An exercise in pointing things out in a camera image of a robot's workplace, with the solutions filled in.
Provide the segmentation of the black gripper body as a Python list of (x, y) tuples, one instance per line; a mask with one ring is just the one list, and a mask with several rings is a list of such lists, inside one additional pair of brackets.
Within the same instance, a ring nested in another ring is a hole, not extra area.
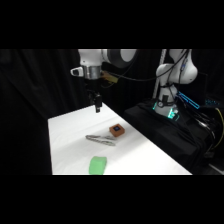
[(94, 94), (94, 98), (96, 94), (100, 94), (100, 82), (99, 80), (85, 80), (87, 94), (88, 92), (92, 92)]

